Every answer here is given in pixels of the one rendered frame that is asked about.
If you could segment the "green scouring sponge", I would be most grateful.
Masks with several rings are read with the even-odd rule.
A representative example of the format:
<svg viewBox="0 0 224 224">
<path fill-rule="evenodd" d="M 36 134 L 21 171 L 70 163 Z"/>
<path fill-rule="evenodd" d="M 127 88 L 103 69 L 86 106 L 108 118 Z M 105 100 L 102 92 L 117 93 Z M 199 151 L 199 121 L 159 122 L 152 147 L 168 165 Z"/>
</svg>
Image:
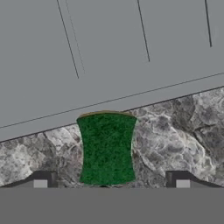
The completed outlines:
<svg viewBox="0 0 224 224">
<path fill-rule="evenodd" d="M 135 179 L 131 142 L 137 118 L 120 112 L 82 115 L 77 119 L 83 144 L 80 182 L 112 186 Z"/>
</svg>

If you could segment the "grey cupboard door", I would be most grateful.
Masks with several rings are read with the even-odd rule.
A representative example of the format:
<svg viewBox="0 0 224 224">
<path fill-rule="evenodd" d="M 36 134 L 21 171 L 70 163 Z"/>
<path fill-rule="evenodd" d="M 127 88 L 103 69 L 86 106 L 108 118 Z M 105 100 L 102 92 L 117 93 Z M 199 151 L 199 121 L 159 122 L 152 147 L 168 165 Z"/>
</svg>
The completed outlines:
<svg viewBox="0 0 224 224">
<path fill-rule="evenodd" d="M 77 76 L 59 0 L 0 0 L 0 90 L 71 90 Z"/>
<path fill-rule="evenodd" d="M 195 60 L 209 49 L 205 0 L 139 0 L 151 62 Z"/>
<path fill-rule="evenodd" d="M 213 47 L 224 45 L 224 0 L 206 0 L 210 38 Z"/>
<path fill-rule="evenodd" d="M 78 71 L 114 77 L 149 61 L 137 0 L 59 0 Z"/>
</svg>

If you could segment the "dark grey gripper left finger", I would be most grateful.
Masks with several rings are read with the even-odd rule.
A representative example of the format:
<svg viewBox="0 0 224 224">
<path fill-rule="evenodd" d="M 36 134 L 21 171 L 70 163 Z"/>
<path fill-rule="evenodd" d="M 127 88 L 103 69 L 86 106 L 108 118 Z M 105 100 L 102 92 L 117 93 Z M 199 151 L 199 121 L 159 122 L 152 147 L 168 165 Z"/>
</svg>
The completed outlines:
<svg viewBox="0 0 224 224">
<path fill-rule="evenodd" d="M 35 171 L 29 177 L 3 185 L 3 188 L 9 187 L 28 187 L 28 188 L 57 188 L 58 175 L 56 171 Z"/>
</svg>

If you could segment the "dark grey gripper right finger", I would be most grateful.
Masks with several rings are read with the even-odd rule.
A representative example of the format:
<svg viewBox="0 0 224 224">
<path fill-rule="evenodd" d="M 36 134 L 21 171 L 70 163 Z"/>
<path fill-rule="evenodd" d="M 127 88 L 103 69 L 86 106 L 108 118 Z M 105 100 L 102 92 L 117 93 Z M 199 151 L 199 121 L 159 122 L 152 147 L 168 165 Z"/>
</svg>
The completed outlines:
<svg viewBox="0 0 224 224">
<path fill-rule="evenodd" d="M 189 171 L 167 171 L 165 173 L 167 188 L 201 188 L 212 187 L 221 188 L 221 185 L 201 180 Z"/>
</svg>

